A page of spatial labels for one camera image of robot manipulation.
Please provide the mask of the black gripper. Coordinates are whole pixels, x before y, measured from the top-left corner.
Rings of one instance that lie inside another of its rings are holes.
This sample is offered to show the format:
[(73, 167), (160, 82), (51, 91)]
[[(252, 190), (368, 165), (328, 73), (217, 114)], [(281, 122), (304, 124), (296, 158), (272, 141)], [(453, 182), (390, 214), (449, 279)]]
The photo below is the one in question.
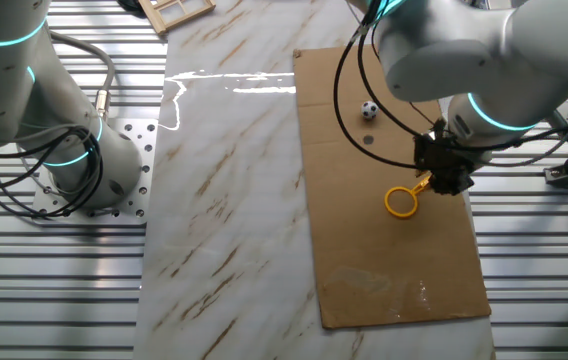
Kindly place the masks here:
[(447, 148), (444, 138), (431, 138), (429, 134), (415, 136), (413, 160), (420, 170), (430, 171), (428, 185), (437, 194), (457, 195), (470, 187), (473, 163)]

